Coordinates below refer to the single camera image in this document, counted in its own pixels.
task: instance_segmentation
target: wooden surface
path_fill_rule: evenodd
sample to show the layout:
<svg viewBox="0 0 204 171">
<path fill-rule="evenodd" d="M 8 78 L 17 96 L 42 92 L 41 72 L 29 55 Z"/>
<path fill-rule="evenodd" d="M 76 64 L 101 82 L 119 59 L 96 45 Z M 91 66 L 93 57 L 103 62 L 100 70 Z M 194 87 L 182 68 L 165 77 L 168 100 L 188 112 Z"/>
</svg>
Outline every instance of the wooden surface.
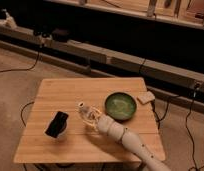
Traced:
<svg viewBox="0 0 204 171">
<path fill-rule="evenodd" d="M 141 78 L 45 79 L 42 81 L 27 126 L 21 137 L 16 163 L 90 163 L 139 161 L 120 144 L 87 127 L 77 104 L 84 101 L 104 112 L 104 101 L 113 92 L 126 92 L 136 99 L 146 91 Z M 137 102 L 134 117 L 123 124 L 139 133 L 160 160 L 165 159 L 151 105 Z M 69 114 L 66 139 L 57 141 L 45 130 L 57 111 Z"/>
<path fill-rule="evenodd" d="M 65 2 L 74 1 L 77 3 L 79 2 L 79 0 L 62 0 L 62 1 Z M 166 16 L 174 16 L 176 0 L 172 0 L 172 3 L 168 8 L 164 7 L 164 2 L 165 0 L 157 0 L 155 13 Z M 113 8 L 117 8 L 116 6 L 118 6 L 120 9 L 146 12 L 148 9 L 149 0 L 87 0 L 87 4 Z"/>
<path fill-rule="evenodd" d="M 183 0 L 181 3 L 179 18 L 194 23 L 203 23 L 203 19 L 195 17 L 196 13 L 204 14 L 204 0 L 192 0 L 188 7 L 189 0 Z"/>
</svg>

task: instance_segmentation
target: electrical outlet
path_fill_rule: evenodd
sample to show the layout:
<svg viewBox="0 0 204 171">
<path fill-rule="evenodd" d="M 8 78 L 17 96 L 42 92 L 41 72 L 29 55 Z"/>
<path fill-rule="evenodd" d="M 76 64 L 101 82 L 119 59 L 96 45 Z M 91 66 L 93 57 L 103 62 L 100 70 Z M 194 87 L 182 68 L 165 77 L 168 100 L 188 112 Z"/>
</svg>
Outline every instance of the electrical outlet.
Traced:
<svg viewBox="0 0 204 171">
<path fill-rule="evenodd" d="M 190 89 L 199 90 L 203 85 L 202 81 L 194 80 L 193 84 L 190 86 Z"/>
</svg>

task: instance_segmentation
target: black cable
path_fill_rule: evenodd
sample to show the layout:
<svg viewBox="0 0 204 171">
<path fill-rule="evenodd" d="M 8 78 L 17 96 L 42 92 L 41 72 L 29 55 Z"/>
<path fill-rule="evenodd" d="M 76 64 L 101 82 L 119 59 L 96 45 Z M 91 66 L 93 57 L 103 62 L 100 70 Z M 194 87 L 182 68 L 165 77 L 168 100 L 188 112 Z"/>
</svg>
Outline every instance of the black cable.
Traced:
<svg viewBox="0 0 204 171">
<path fill-rule="evenodd" d="M 193 168 L 198 170 L 198 166 L 197 166 L 197 163 L 195 161 L 195 141 L 194 141 L 193 136 L 192 136 L 192 134 L 191 134 L 191 132 L 190 132 L 190 130 L 188 128 L 188 118 L 190 117 L 190 115 L 192 113 L 192 106 L 193 106 L 194 102 L 195 102 L 195 96 L 192 99 L 190 109 L 189 109 L 189 113 L 187 114 L 186 119 L 185 119 L 185 126 L 186 126 L 187 132 L 189 134 L 190 140 L 192 142 L 192 160 L 193 160 L 193 163 L 195 165 L 195 167 L 190 168 L 190 170 L 192 170 Z"/>
<path fill-rule="evenodd" d="M 102 164 L 101 171 L 104 171 L 104 169 L 105 169 L 105 163 Z"/>
<path fill-rule="evenodd" d="M 34 64 L 33 64 L 31 67 L 29 67 L 29 68 L 24 68 L 24 69 L 7 69 L 7 70 L 2 70 L 2 71 L 0 71 L 0 73 L 12 72 L 12 71 L 30 71 L 30 70 L 32 70 L 32 69 L 36 66 L 37 62 L 39 61 L 39 57 L 40 57 L 40 52 L 38 51 L 37 57 L 36 57 L 36 61 L 35 61 Z"/>
<path fill-rule="evenodd" d="M 43 171 L 41 167 L 39 167 L 37 164 L 33 164 L 39 171 Z"/>
<path fill-rule="evenodd" d="M 196 95 L 197 95 L 197 92 L 198 90 L 200 89 L 200 86 L 199 85 L 196 85 L 195 88 L 194 88 L 194 91 L 193 91 L 193 98 L 192 98 L 192 102 L 190 104 L 190 108 L 189 108 L 189 113 L 187 114 L 186 116 L 186 120 L 185 120 L 185 126 L 186 126 L 186 129 L 187 129 L 187 132 L 188 132 L 188 135 L 190 137 L 190 140 L 192 142 L 192 160 L 193 160 L 193 163 L 194 163 L 194 167 L 191 167 L 189 169 L 189 171 L 191 171 L 192 169 L 196 170 L 196 171 L 201 171 L 201 169 L 204 168 L 204 165 L 202 167 L 199 167 L 197 166 L 197 163 L 196 163 L 196 160 L 195 160 L 195 141 L 193 139 L 193 136 L 190 132 L 190 129 L 188 127 L 188 118 L 191 116 L 192 114 L 192 107 L 194 105 L 194 102 L 195 102 L 195 98 L 196 98 Z"/>
<path fill-rule="evenodd" d="M 23 164 L 23 168 L 24 168 L 25 171 L 28 171 L 28 169 L 27 169 L 25 164 Z"/>
<path fill-rule="evenodd" d="M 155 111 L 155 100 L 151 102 L 152 104 L 152 109 L 153 109 L 153 113 L 155 114 L 155 118 L 156 118 L 156 123 L 158 124 L 158 129 L 160 128 L 160 118 L 158 116 L 158 113 Z"/>
<path fill-rule="evenodd" d="M 56 163 L 56 166 L 58 168 L 61 168 L 61 169 L 66 169 L 66 168 L 72 167 L 73 165 L 74 165 L 74 163 L 70 163 L 70 164 L 67 164 L 67 165 L 62 165 L 62 164 Z"/>
<path fill-rule="evenodd" d="M 109 2 L 107 0 L 100 0 L 100 1 L 106 2 L 107 4 L 110 4 L 110 5 L 112 5 L 112 6 L 116 7 L 116 8 L 121 8 L 120 6 L 118 6 L 116 4 L 113 4 L 112 2 Z"/>
<path fill-rule="evenodd" d="M 143 74 L 141 73 L 141 70 L 142 70 L 142 68 L 143 68 L 143 66 L 144 66 L 144 64 L 145 64 L 146 61 L 147 61 L 147 59 L 145 58 L 144 61 L 142 62 L 142 64 L 140 65 L 140 67 L 139 67 L 138 74 L 139 74 L 140 76 L 143 76 Z"/>
<path fill-rule="evenodd" d="M 199 168 L 199 170 L 204 169 L 204 165 Z"/>
<path fill-rule="evenodd" d="M 163 121 L 167 116 L 171 99 L 178 98 L 178 97 L 181 97 L 181 96 L 180 95 L 175 95 L 175 96 L 169 96 L 168 97 L 167 106 L 166 106 L 165 112 L 164 112 L 164 114 L 163 114 L 163 116 L 161 118 L 159 117 L 158 113 L 155 110 L 155 100 L 152 102 L 153 113 L 155 114 L 156 122 L 158 123 L 158 129 L 160 129 L 161 121 Z"/>
<path fill-rule="evenodd" d="M 33 104 L 33 103 L 34 103 L 34 102 L 27 103 L 27 104 L 22 108 L 22 110 L 21 110 L 20 117 L 21 117 L 21 120 L 22 120 L 22 123 L 23 123 L 24 126 L 26 126 L 26 123 L 25 123 L 25 121 L 24 121 L 24 119 L 23 119 L 23 111 L 24 111 L 24 109 L 25 109 L 27 106 L 29 106 L 29 105 L 31 105 L 31 104 Z"/>
<path fill-rule="evenodd" d="M 178 97 L 181 97 L 181 95 L 175 95 L 175 96 L 169 96 L 168 97 L 168 99 L 167 99 L 167 106 L 166 106 L 164 115 L 159 119 L 159 122 L 161 122 L 162 120 L 164 120 L 166 118 L 168 110 L 169 110 L 169 105 L 170 105 L 171 99 L 175 99 L 175 98 L 178 98 Z"/>
</svg>

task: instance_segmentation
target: small white box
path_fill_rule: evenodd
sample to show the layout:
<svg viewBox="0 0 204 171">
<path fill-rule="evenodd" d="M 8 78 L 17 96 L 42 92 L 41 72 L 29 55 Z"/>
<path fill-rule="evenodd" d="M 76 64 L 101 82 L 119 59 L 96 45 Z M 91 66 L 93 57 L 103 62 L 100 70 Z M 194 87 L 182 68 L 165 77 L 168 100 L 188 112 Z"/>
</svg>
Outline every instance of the small white box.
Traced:
<svg viewBox="0 0 204 171">
<path fill-rule="evenodd" d="M 137 96 L 137 99 L 142 104 L 146 104 L 146 103 L 149 103 L 151 101 L 154 101 L 155 100 L 155 96 L 154 96 L 154 94 L 151 91 L 147 91 L 146 93 Z"/>
</svg>

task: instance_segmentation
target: black object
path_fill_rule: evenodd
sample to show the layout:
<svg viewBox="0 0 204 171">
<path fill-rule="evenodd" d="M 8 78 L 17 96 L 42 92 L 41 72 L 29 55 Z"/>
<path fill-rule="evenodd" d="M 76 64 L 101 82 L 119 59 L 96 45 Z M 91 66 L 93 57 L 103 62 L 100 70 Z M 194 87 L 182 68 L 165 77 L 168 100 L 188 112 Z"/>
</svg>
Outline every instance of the black object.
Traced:
<svg viewBox="0 0 204 171">
<path fill-rule="evenodd" d="M 48 136 L 57 138 L 57 136 L 66 129 L 67 118 L 68 118 L 68 114 L 60 112 L 60 111 L 57 112 L 55 118 L 51 121 L 45 133 Z"/>
<path fill-rule="evenodd" d="M 63 30 L 63 29 L 55 29 L 52 32 L 53 40 L 56 40 L 58 42 L 67 42 L 70 36 L 69 30 Z"/>
</svg>

